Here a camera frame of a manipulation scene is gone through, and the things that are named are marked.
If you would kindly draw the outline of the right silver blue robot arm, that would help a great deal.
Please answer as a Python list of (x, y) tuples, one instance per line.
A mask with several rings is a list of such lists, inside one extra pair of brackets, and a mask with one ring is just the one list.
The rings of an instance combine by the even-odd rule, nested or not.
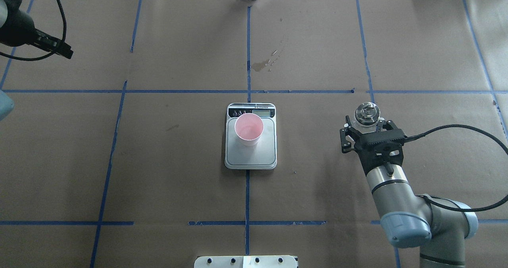
[(345, 121), (341, 150), (359, 157), (388, 242), (418, 247), (421, 268), (464, 268), (465, 241), (477, 233), (477, 215), (459, 201), (413, 192), (402, 168), (405, 133), (390, 120)]

